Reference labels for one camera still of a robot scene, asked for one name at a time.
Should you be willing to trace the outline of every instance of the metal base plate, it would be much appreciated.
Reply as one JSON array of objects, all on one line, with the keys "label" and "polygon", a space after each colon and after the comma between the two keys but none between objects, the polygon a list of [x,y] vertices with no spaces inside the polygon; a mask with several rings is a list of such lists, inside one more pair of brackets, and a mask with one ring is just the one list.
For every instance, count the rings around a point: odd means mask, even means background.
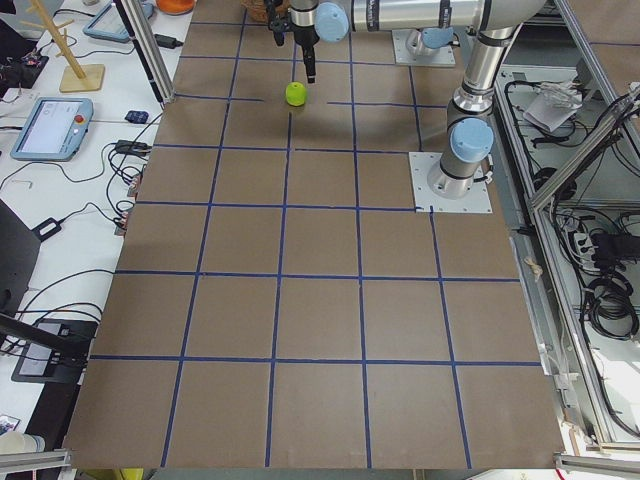
[{"label": "metal base plate", "polygon": [[[474,183],[469,193],[459,200],[442,198],[431,190],[427,176],[431,167],[440,161],[441,156],[441,153],[436,152],[409,153],[416,211],[430,212],[433,209],[434,212],[443,213],[493,213],[487,185],[484,182]],[[482,175],[482,170],[478,169],[478,176]]]},{"label": "metal base plate", "polygon": [[455,67],[456,58],[453,49],[449,46],[442,47],[433,55],[414,56],[407,50],[407,37],[411,30],[393,30],[393,51],[396,54],[396,63],[399,65],[416,65],[422,67]]}]

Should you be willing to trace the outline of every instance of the orange bowl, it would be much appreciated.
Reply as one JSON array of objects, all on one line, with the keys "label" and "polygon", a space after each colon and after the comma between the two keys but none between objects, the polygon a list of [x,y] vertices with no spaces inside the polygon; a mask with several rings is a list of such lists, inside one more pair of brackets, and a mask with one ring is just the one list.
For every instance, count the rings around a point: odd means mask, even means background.
[{"label": "orange bowl", "polygon": [[157,7],[169,15],[182,15],[193,10],[195,0],[156,0]]}]

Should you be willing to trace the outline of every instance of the blue joint cap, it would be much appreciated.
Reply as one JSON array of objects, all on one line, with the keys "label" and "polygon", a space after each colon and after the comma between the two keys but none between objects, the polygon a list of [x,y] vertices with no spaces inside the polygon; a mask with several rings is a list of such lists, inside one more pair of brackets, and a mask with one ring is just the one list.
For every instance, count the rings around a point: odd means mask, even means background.
[{"label": "blue joint cap", "polygon": [[481,162],[493,146],[493,130],[479,118],[465,118],[453,127],[451,149],[465,163]]},{"label": "blue joint cap", "polygon": [[422,31],[422,43],[427,48],[442,48],[453,41],[453,27],[425,28]]},{"label": "blue joint cap", "polygon": [[337,43],[349,32],[349,18],[340,5],[324,2],[316,9],[315,28],[321,40]]}]

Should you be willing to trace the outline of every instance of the blue device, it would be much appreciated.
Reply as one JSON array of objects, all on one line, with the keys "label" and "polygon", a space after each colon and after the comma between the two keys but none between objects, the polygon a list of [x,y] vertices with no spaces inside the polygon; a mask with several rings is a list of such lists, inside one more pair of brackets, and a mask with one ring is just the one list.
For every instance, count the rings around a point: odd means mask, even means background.
[{"label": "blue device", "polygon": [[[147,18],[153,15],[153,5],[142,2],[142,11]],[[96,16],[82,29],[82,33],[93,38],[111,40],[113,42],[127,43],[129,33],[124,28],[118,9],[109,2]]]},{"label": "blue device", "polygon": [[16,160],[65,162],[80,148],[93,116],[88,98],[40,98],[11,156]]}]

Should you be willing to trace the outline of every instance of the power adapter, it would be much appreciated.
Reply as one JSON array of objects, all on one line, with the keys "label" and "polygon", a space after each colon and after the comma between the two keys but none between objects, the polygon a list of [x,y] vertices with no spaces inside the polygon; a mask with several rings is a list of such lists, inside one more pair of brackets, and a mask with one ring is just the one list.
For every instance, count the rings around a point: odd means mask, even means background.
[{"label": "power adapter", "polygon": [[154,34],[154,37],[156,37],[156,43],[158,44],[159,47],[173,49],[173,48],[181,47],[182,45],[184,45],[183,42],[181,42],[180,40],[174,37],[160,35],[159,33]]},{"label": "power adapter", "polygon": [[132,142],[130,140],[118,140],[114,147],[116,153],[126,155],[132,153],[136,155],[146,155],[151,151],[151,147],[143,142]]}]

